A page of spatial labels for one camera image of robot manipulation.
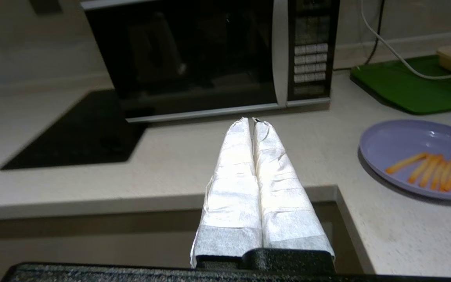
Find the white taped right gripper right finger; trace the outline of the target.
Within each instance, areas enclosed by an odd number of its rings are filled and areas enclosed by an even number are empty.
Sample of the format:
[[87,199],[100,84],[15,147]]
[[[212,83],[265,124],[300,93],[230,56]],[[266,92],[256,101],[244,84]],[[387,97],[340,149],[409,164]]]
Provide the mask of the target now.
[[253,119],[265,248],[335,252],[274,127]]

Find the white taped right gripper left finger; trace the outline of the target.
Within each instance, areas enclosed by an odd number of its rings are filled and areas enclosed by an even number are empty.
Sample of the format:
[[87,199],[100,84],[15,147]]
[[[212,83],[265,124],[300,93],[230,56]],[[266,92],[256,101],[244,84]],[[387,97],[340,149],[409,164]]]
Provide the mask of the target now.
[[242,257],[262,246],[260,190],[249,120],[243,117],[228,128],[206,186],[190,265],[196,268],[202,256]]

